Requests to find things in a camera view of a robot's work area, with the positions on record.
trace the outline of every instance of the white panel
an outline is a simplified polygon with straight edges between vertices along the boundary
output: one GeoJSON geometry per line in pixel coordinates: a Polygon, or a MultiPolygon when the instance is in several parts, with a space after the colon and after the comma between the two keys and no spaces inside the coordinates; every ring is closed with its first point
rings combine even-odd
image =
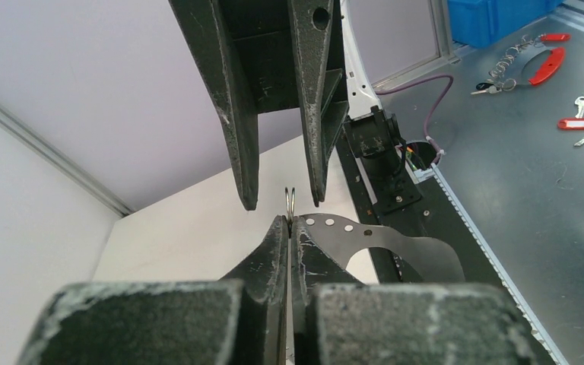
{"type": "MultiPolygon", "coordinates": [[[[330,157],[325,202],[317,208],[306,158],[296,153],[301,150],[303,137],[298,137],[261,155],[256,211],[245,211],[234,198],[233,175],[226,170],[124,217],[113,228],[94,279],[217,280],[261,243],[276,215],[285,213],[286,185],[296,186],[295,214],[329,213],[356,221],[338,155],[330,157]]],[[[351,258],[348,271],[365,283],[379,283],[367,251],[351,258]]]]}
{"type": "MultiPolygon", "coordinates": [[[[229,167],[167,0],[0,2],[0,104],[133,208],[229,167]]],[[[260,130],[262,151],[292,139],[299,111],[260,130]]]]}
{"type": "Polygon", "coordinates": [[[429,0],[350,0],[357,48],[376,83],[437,55],[429,0]]]}
{"type": "Polygon", "coordinates": [[[90,280],[117,219],[0,129],[0,364],[15,362],[57,289],[90,280]]]}

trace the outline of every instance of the white wall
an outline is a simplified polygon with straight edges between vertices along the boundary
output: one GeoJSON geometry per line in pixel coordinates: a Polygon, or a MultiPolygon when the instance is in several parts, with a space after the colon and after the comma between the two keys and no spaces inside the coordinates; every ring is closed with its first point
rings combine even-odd
{"type": "Polygon", "coordinates": [[[368,80],[376,83],[437,55],[429,0],[350,0],[368,80]]]}
{"type": "Polygon", "coordinates": [[[90,280],[118,217],[0,129],[0,365],[53,292],[90,280]]]}
{"type": "MultiPolygon", "coordinates": [[[[352,0],[352,13],[372,82],[434,54],[427,0],[352,0]]],[[[133,208],[230,166],[167,0],[0,1],[0,104],[133,208]]],[[[299,111],[259,130],[261,151],[288,141],[299,111]]]]}

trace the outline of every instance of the black mounting bracket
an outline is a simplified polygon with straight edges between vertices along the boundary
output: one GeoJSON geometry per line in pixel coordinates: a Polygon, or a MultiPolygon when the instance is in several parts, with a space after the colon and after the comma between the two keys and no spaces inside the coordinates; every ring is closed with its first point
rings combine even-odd
{"type": "Polygon", "coordinates": [[[395,114],[386,117],[378,106],[370,114],[346,120],[344,130],[353,155],[360,158],[377,197],[377,214],[388,214],[421,199],[395,146],[406,148],[395,114]]]}
{"type": "Polygon", "coordinates": [[[221,120],[245,209],[256,209],[259,193],[259,114],[297,107],[318,207],[348,114],[339,0],[170,3],[221,120]]]}

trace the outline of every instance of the purple cable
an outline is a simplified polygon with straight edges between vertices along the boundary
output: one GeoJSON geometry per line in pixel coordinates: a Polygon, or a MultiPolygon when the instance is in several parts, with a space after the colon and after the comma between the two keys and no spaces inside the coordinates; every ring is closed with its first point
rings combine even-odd
{"type": "Polygon", "coordinates": [[[423,83],[428,82],[428,81],[437,80],[438,78],[448,78],[449,79],[449,83],[446,85],[446,87],[444,87],[444,90],[442,90],[442,93],[437,98],[437,100],[435,100],[435,103],[433,104],[433,106],[431,107],[431,110],[427,114],[427,118],[424,120],[424,127],[423,127],[424,137],[433,146],[433,148],[435,148],[435,152],[437,153],[437,155],[433,159],[433,163],[438,163],[438,161],[440,161],[440,158],[444,154],[444,151],[435,142],[435,140],[432,139],[429,136],[428,126],[429,126],[429,122],[431,120],[431,116],[433,116],[433,112],[435,112],[435,109],[440,104],[440,101],[442,101],[442,99],[444,98],[444,96],[446,95],[446,93],[449,92],[449,89],[451,88],[451,85],[453,85],[453,75],[441,74],[441,75],[429,76],[428,78],[423,78],[421,80],[413,81],[413,82],[411,82],[409,84],[405,84],[405,85],[402,85],[400,87],[396,87],[396,88],[391,89],[391,90],[380,91],[380,92],[377,93],[377,95],[390,95],[390,94],[398,93],[399,91],[404,91],[404,90],[406,90],[406,89],[408,89],[410,87],[413,87],[413,86],[418,86],[419,84],[423,84],[423,83]]]}

